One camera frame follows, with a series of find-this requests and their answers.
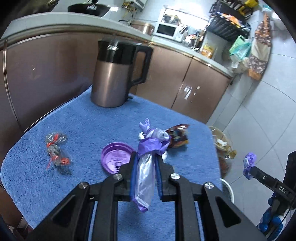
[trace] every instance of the kettle handle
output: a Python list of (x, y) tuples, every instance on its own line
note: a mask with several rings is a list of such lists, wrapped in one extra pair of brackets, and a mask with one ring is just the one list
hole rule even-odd
[(138, 52), (144, 52), (146, 55), (145, 55), (145, 59), (144, 59), (141, 77), (139, 77), (138, 79), (132, 80), (131, 86), (145, 83), (146, 77), (148, 74), (148, 70), (149, 70), (149, 65), (150, 65), (150, 60), (151, 60), (151, 56), (153, 53), (153, 49), (148, 46), (138, 45), (136, 48), (136, 52), (135, 52), (134, 62), (136, 60)]

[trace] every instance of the rose gold kettle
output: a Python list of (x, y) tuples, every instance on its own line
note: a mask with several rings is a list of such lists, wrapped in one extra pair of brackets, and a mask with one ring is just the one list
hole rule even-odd
[[(144, 52), (141, 77), (132, 80), (135, 59)], [(146, 81), (153, 49), (133, 42), (99, 41), (99, 53), (93, 78), (91, 100), (102, 107), (117, 107), (128, 99), (132, 86)]]

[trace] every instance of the table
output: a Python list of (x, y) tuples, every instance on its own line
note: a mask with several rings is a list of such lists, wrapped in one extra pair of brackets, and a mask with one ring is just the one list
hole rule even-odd
[[(117, 108), (99, 107), (91, 102), (90, 93), (91, 87), (37, 123), (11, 148), (2, 164), (2, 183), (33, 228), (79, 182), (94, 184), (109, 175), (100, 163), (104, 146), (125, 142), (136, 150), (139, 122), (145, 118), (152, 128), (190, 124), (189, 144), (168, 149), (166, 162), (191, 182), (211, 181), (221, 188), (216, 150), (206, 125), (137, 96)], [(61, 170), (53, 165), (46, 169), (45, 136), (53, 131), (68, 135), (62, 148), (72, 162)], [(150, 207), (140, 213), (132, 202), (119, 203), (118, 240), (174, 240), (174, 203), (162, 203), (155, 187)]]

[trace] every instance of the kitchen counter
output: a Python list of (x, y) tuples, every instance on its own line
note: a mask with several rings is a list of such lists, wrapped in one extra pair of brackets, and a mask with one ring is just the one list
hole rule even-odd
[(116, 34), (119, 36), (125, 36), (130, 38), (138, 39), (142, 42), (151, 43), (153, 45), (161, 46), (167, 48), (169, 50), (176, 51), (178, 53), (184, 54), (190, 58), (193, 58), (207, 66), (215, 69), (216, 71), (224, 74), (225, 76), (232, 78), (234, 75), (227, 68), (222, 66), (221, 64), (215, 62), (212, 59), (206, 58), (200, 53), (193, 51), (190, 48), (182, 46), (181, 44), (175, 43), (168, 39), (160, 38), (157, 36), (149, 36), (147, 34), (143, 34), (141, 31), (132, 28), (130, 26), (112, 21), (106, 20), (103, 18), (98, 18), (92, 15), (79, 14), (79, 13), (69, 13), (69, 12), (49, 12), (49, 13), (40, 13), (33, 14), (29, 16), (25, 16), (16, 20), (13, 20), (0, 41), (2, 43), (5, 39), (7, 39), (8, 45), (10, 39), (16, 39), (11, 41), (11, 44), (24, 40), (28, 37), (26, 36), (27, 32), (40, 31), (41, 28), (48, 28), (44, 31), (40, 31), (40, 34), (46, 34), (47, 31), (53, 33), (55, 29), (53, 27), (59, 27), (58, 31), (68, 32), (70, 27), (77, 27), (77, 31), (86, 30), (86, 26), (93, 27), (87, 29), (92, 32), (109, 32), (110, 34)]

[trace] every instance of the floor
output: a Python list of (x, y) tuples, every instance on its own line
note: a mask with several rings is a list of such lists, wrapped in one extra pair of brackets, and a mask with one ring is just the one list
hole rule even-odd
[[(262, 19), (259, 11), (252, 16), (251, 37)], [(271, 29), (271, 54), (261, 81), (247, 73), (237, 76), (207, 123), (222, 130), (237, 150), (225, 180), (233, 188), (235, 205), (255, 225), (273, 192), (242, 175), (245, 155), (255, 153), (256, 166), (282, 181), (288, 154), (296, 150), (296, 43), (273, 22)]]

